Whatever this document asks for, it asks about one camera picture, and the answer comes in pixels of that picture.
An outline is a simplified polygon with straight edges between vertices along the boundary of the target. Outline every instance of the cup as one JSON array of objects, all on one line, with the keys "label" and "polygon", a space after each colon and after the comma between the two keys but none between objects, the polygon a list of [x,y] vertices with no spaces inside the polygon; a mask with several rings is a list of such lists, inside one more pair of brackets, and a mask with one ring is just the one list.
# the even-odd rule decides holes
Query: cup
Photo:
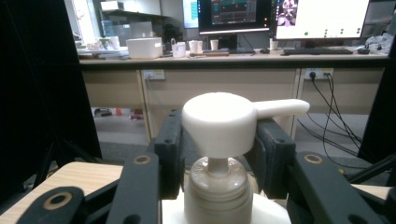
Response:
[{"label": "cup", "polygon": [[273,38],[270,38],[270,50],[275,49],[277,49],[277,41],[275,41]]},{"label": "cup", "polygon": [[210,40],[210,48],[211,49],[218,49],[219,41],[218,40]]},{"label": "cup", "polygon": [[174,38],[171,39],[172,54],[174,58],[186,57],[186,42],[177,42]]},{"label": "cup", "polygon": [[110,43],[113,49],[119,49],[120,48],[120,40],[118,36],[111,36],[110,37]]},{"label": "cup", "polygon": [[197,44],[197,53],[202,53],[203,41],[202,41],[202,40],[199,40],[199,41],[197,41],[197,42],[198,42],[198,44]]},{"label": "cup", "polygon": [[189,41],[190,45],[190,53],[198,53],[198,41],[191,40]]}]

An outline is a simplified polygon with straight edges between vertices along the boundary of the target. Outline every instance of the screw hole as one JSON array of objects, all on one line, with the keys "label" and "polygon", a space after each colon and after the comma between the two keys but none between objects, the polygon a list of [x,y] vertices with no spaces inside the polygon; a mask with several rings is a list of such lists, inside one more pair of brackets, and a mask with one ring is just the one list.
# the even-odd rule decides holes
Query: screw hole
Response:
[{"label": "screw hole", "polygon": [[59,192],[44,201],[43,207],[47,210],[55,210],[68,204],[72,198],[73,195],[68,191]]},{"label": "screw hole", "polygon": [[134,158],[134,163],[136,163],[136,164],[146,164],[150,160],[151,160],[151,158],[148,157],[148,156],[139,156],[139,157]]},{"label": "screw hole", "polygon": [[320,164],[320,163],[323,162],[323,159],[322,159],[321,157],[316,156],[316,155],[312,155],[312,154],[305,155],[305,156],[304,156],[304,159],[305,159],[306,161],[311,162],[311,163],[314,163],[314,164]]}]

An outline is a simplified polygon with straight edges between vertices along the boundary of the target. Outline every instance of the desk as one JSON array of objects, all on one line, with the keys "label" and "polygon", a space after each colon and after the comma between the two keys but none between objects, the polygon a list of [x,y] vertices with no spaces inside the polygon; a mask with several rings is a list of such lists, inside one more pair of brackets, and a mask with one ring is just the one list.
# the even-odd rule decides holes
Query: desk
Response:
[{"label": "desk", "polygon": [[[64,186],[79,187],[88,195],[99,188],[120,178],[122,166],[105,165],[87,162],[71,162],[62,167],[50,178],[22,198],[18,203],[9,208],[2,216],[0,223],[16,223],[30,204],[43,193]],[[386,199],[389,188],[357,186],[367,192]]]},{"label": "desk", "polygon": [[[143,109],[148,140],[155,137],[164,118],[190,98],[209,91],[228,91],[250,101],[303,99],[309,112],[328,112],[327,106],[305,68],[333,67],[335,96],[341,113],[369,114],[383,68],[391,64],[386,55],[230,55],[229,57],[159,58],[154,60],[81,60],[91,106]],[[163,69],[165,80],[145,80],[144,69]],[[330,97],[326,82],[318,81]],[[276,118],[291,137],[294,117]]]}]

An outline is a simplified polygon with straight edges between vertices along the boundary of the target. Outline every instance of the black cable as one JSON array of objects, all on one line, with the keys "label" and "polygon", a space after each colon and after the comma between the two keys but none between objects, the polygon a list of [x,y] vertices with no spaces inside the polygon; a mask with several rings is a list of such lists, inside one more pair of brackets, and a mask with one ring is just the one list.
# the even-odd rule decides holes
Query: black cable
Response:
[{"label": "black cable", "polygon": [[[314,124],[316,124],[317,126],[319,126],[319,128],[321,128],[321,129],[324,129],[324,127],[323,126],[321,126],[319,123],[317,123],[316,121],[314,121],[314,119],[311,117],[311,115],[309,114],[309,113],[306,113],[306,115],[309,117],[309,119],[314,123]],[[337,123],[335,123],[334,122],[334,120],[332,119],[332,118],[329,118],[331,121],[332,121],[332,123],[334,123],[334,125],[335,126],[337,126],[338,128],[340,128],[342,131],[345,131],[346,132],[346,130],[344,130],[342,127],[340,127]],[[338,133],[338,132],[336,132],[336,131],[333,131],[333,130],[328,130],[328,132],[329,133],[334,133],[334,134],[337,134],[337,135],[340,135],[340,136],[344,136],[344,137],[348,137],[348,135],[347,134],[344,134],[344,133]]]},{"label": "black cable", "polygon": [[327,79],[328,79],[328,82],[329,82],[329,85],[330,85],[330,89],[331,89],[331,93],[332,93],[332,99],[334,100],[334,105],[335,105],[335,108],[336,108],[336,110],[338,112],[338,115],[339,115],[338,118],[344,124],[344,128],[346,129],[346,133],[349,136],[349,138],[352,140],[352,142],[355,144],[355,146],[357,148],[360,148],[358,146],[358,144],[356,144],[356,142],[354,140],[354,139],[357,139],[358,136],[356,136],[356,134],[353,133],[353,131],[349,128],[349,126],[345,123],[344,119],[341,116],[340,109],[338,108],[338,104],[337,104],[337,101],[335,100],[335,96],[334,96],[334,79],[332,79],[332,76],[327,76]]},{"label": "black cable", "polygon": [[[337,165],[344,166],[344,167],[347,167],[347,168],[353,168],[353,169],[365,169],[364,167],[356,167],[356,166],[348,166],[348,165],[340,164],[340,163],[338,163],[337,161],[333,160],[333,159],[330,157],[330,155],[328,154],[327,149],[326,149],[326,143],[329,143],[329,141],[327,141],[325,135],[326,135],[327,126],[328,126],[328,123],[329,123],[329,120],[330,120],[330,114],[333,112],[333,113],[344,123],[344,126],[345,126],[346,130],[347,130],[347,125],[346,125],[345,122],[342,120],[341,114],[339,113],[339,110],[338,110],[338,112],[337,112],[337,111],[335,111],[335,110],[332,108],[332,102],[335,101],[335,96],[334,96],[334,91],[333,91],[333,81],[330,81],[330,80],[329,80],[329,77],[328,77],[328,81],[329,81],[329,85],[330,85],[330,89],[331,89],[331,93],[332,93],[332,100],[331,100],[331,102],[329,103],[328,100],[326,99],[326,97],[323,95],[323,93],[320,91],[320,89],[319,89],[318,86],[316,85],[316,83],[315,83],[315,77],[312,77],[311,80],[312,80],[312,84],[314,85],[315,89],[318,91],[318,93],[320,94],[320,96],[323,98],[323,100],[326,102],[327,106],[329,107],[329,115],[327,116],[326,125],[325,125],[325,127],[324,127],[323,135],[321,136],[321,140],[322,140],[322,144],[323,144],[323,148],[324,148],[324,152],[325,152],[326,156],[329,158],[329,160],[331,160],[333,163],[335,163],[335,164],[337,164]],[[355,152],[351,151],[350,149],[346,149],[346,150],[344,150],[344,151],[347,152],[347,153],[349,153],[349,154],[351,154],[351,155],[353,155],[353,156],[356,156]]]},{"label": "black cable", "polygon": [[[297,119],[297,121],[298,121],[298,122],[300,123],[300,125],[301,125],[308,133],[310,133],[313,137],[315,137],[315,138],[317,138],[317,139],[319,139],[319,140],[322,140],[322,136],[321,136],[320,134],[315,133],[314,131],[310,130],[308,127],[306,127],[305,125],[303,125],[299,119]],[[350,154],[350,155],[352,155],[352,156],[356,156],[356,155],[357,155],[357,152],[355,152],[355,151],[353,151],[353,150],[350,150],[350,149],[348,149],[347,147],[343,147],[343,146],[341,146],[341,145],[338,145],[337,143],[335,143],[334,141],[332,141],[332,140],[330,140],[330,139],[328,139],[328,138],[325,138],[325,141],[326,141],[329,145],[331,145],[331,146],[333,146],[333,147],[338,147],[339,149],[345,151],[346,153],[348,153],[348,154]]]},{"label": "black cable", "polygon": [[[333,86],[334,86],[334,81],[333,81],[333,79],[332,79],[332,76],[327,76],[327,78],[328,78],[328,81],[329,81],[329,85],[330,85],[330,88],[331,88],[331,91],[332,91],[332,96],[334,96],[334,90],[333,90]],[[340,110],[339,110],[339,108],[338,108],[338,104],[336,103],[336,101],[335,101],[335,96],[334,96],[334,103],[335,103],[335,108],[336,108],[336,112],[334,111],[334,110],[332,110],[332,111],[334,111],[335,113],[336,113],[336,115],[337,115],[337,117],[342,121],[342,123],[343,123],[343,125],[344,125],[344,127],[345,127],[345,129],[346,129],[346,133],[348,134],[348,136],[349,136],[349,138],[351,139],[351,141],[354,143],[354,145],[358,148],[358,149],[360,149],[360,147],[358,146],[358,144],[355,142],[355,140],[357,140],[360,144],[361,144],[361,140],[359,140],[359,137],[356,135],[356,134],[354,134],[353,133],[353,131],[349,128],[349,126],[345,123],[345,121],[343,120],[343,118],[342,118],[342,116],[341,116],[341,113],[340,113]],[[365,157],[367,157],[367,158],[370,158],[365,152],[363,152],[363,151],[361,151],[361,154],[363,154]]]},{"label": "black cable", "polygon": [[250,42],[248,42],[247,38],[245,37],[244,34],[242,34],[242,36],[245,38],[245,40],[247,41],[248,45],[250,46],[251,49],[254,49],[253,46],[251,46]]}]

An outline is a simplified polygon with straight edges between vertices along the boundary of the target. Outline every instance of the cabinet door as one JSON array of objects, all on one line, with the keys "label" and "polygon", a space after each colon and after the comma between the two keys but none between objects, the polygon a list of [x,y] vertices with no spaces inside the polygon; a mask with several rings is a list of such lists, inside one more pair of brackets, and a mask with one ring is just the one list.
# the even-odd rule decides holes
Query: cabinet door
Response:
[{"label": "cabinet door", "polygon": [[92,107],[141,109],[141,90],[136,71],[83,71]]}]

